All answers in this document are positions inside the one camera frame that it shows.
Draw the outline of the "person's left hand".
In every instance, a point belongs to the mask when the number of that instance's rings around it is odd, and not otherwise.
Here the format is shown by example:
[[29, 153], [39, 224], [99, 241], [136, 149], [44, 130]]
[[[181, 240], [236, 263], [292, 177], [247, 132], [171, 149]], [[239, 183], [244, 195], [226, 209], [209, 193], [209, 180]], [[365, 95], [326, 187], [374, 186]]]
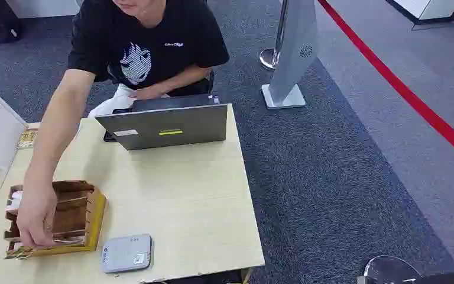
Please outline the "person's left hand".
[[132, 97], [138, 100], [157, 99], [167, 95], [168, 91], [169, 89], [166, 85], [156, 83], [152, 86], [136, 90]]

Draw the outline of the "person's right hand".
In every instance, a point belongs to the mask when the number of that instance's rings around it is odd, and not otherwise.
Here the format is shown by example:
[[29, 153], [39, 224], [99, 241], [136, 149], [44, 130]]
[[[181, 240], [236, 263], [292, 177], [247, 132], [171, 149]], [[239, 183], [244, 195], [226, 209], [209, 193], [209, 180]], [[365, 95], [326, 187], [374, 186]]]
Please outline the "person's right hand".
[[20, 241], [27, 247], [54, 247], [53, 221], [57, 196], [49, 185], [24, 188], [18, 208]]

